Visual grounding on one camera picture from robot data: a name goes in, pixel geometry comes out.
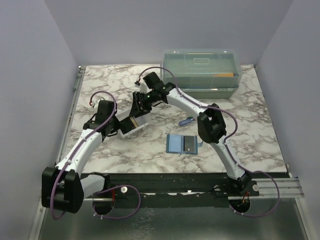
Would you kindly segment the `white plastic card tray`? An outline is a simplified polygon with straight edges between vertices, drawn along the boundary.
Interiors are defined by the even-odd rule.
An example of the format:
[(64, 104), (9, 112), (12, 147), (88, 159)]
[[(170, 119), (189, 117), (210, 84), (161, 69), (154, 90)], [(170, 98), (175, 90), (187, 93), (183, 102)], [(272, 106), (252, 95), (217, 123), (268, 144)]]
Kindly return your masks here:
[(122, 139), (130, 138), (130, 136), (140, 130), (144, 130), (151, 121), (150, 114), (142, 115), (139, 117), (129, 117), (130, 109), (124, 109), (116, 114), (120, 123), (118, 136)]

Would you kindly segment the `blue leather card holder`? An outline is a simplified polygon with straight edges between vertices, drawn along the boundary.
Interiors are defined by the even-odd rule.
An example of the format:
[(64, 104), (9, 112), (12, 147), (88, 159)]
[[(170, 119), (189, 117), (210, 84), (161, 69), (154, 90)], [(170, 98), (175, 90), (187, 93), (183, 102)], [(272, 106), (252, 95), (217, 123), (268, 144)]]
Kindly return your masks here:
[(195, 135), (167, 134), (166, 153), (197, 155), (198, 148), (200, 148), (203, 143), (204, 141), (198, 142), (198, 137)]

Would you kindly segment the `black VIP card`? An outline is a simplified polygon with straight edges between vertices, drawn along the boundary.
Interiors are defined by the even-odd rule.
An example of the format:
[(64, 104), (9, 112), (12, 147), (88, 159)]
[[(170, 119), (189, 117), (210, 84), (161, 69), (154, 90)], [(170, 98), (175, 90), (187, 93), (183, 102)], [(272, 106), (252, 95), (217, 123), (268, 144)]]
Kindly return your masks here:
[(185, 135), (183, 137), (183, 151), (186, 153), (196, 152), (196, 136)]

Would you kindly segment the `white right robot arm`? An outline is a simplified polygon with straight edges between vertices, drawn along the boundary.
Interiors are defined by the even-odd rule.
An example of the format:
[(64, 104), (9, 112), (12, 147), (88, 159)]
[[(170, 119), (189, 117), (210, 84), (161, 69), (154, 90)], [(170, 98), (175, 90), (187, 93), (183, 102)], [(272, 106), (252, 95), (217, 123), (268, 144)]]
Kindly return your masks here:
[(211, 145), (222, 161), (230, 182), (230, 191), (241, 196), (248, 190), (251, 181), (249, 171), (238, 161), (236, 154), (229, 146), (226, 123), (222, 113), (234, 116), (219, 108), (216, 104), (205, 105), (182, 92), (178, 86), (163, 83), (155, 72), (146, 75), (144, 81), (149, 92), (135, 91), (132, 94), (130, 117), (140, 117), (151, 112), (153, 104), (163, 102), (175, 106), (196, 119), (198, 136)]

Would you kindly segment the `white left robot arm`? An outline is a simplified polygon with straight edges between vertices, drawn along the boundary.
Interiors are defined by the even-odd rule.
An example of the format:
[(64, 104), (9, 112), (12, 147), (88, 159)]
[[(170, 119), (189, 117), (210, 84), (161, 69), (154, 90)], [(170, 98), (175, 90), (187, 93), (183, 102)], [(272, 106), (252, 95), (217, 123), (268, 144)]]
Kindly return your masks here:
[(141, 205), (141, 194), (131, 185), (111, 186), (110, 176), (92, 172), (81, 178), (83, 169), (106, 137), (117, 130), (117, 103), (115, 100), (102, 100), (96, 114), (85, 124), (80, 138), (67, 156), (55, 167), (46, 167), (41, 176), (41, 204), (49, 208), (51, 217), (59, 220), (65, 213), (77, 213), (84, 199), (98, 195), (107, 197), (116, 189), (129, 188), (137, 195), (136, 213)]

